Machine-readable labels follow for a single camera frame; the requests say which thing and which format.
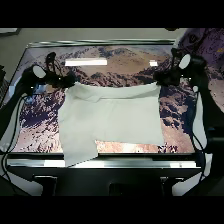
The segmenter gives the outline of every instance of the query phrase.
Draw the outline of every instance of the metal frame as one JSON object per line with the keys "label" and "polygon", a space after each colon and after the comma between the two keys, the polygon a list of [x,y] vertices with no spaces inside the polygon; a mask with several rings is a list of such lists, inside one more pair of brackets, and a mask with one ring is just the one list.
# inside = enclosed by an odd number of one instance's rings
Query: metal frame
{"label": "metal frame", "polygon": [[[34,42],[27,45],[25,51],[29,48],[48,48],[48,47],[71,47],[71,46],[101,46],[101,45],[173,45],[173,39],[113,39],[113,40],[77,40],[77,41],[50,41]],[[99,154],[98,158],[77,164],[72,168],[141,168],[150,170],[159,170],[159,173],[165,171],[164,176],[180,177],[180,171],[183,171],[184,177],[190,177],[199,173],[200,164],[196,159],[197,153],[192,154]],[[54,167],[54,172],[65,168],[63,165],[62,153],[10,153],[8,156],[9,169],[14,168],[32,169],[37,172],[39,168],[44,168],[48,172]]]}

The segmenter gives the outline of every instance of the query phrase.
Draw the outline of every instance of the tabletop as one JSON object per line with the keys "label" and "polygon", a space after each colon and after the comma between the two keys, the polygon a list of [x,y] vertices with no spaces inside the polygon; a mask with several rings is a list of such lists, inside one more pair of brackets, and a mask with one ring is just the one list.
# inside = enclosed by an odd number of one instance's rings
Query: tabletop
{"label": "tabletop", "polygon": [[[144,85],[154,82],[155,71],[169,68],[172,41],[91,42],[58,46],[51,44],[30,45],[24,52],[11,81],[11,86],[22,75],[25,68],[38,64],[43,68],[48,53],[55,52],[57,74],[73,74],[77,81],[94,86],[114,88]],[[69,58],[106,58],[107,66],[65,66]],[[150,61],[157,66],[150,66]],[[224,111],[222,75],[208,67],[210,89],[213,98]],[[165,145],[100,142],[96,139],[99,153],[194,153],[191,143],[191,117],[195,106],[195,94],[182,79],[178,87],[162,87],[160,92],[160,120]],[[32,96],[20,114],[20,134],[13,152],[63,153],[59,140],[58,110],[64,102],[64,90],[46,86],[45,95]]]}

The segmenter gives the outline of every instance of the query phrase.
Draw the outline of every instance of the folded fabric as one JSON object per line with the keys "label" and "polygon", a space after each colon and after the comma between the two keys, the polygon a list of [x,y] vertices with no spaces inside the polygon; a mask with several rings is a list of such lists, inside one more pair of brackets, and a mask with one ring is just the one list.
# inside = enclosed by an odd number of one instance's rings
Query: folded fabric
{"label": "folded fabric", "polygon": [[160,86],[98,87],[75,83],[59,109],[59,137],[66,166],[97,157],[95,140],[164,145]]}

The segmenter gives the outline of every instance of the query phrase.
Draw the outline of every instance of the white garment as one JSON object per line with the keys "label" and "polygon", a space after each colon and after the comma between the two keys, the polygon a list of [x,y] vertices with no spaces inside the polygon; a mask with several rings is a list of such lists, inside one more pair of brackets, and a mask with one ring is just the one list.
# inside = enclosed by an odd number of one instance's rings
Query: white garment
{"label": "white garment", "polygon": [[59,109],[66,166],[97,157],[95,140],[164,145],[160,86],[98,87],[76,83]]}

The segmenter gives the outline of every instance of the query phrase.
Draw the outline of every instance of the floor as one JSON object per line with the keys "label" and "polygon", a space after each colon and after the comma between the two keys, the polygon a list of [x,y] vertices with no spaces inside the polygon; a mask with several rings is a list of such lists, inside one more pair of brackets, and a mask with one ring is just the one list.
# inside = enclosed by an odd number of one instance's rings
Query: floor
{"label": "floor", "polygon": [[167,31],[165,28],[22,28],[18,35],[0,37],[0,64],[5,66],[10,80],[31,42],[59,40],[105,39],[176,39],[185,31]]}

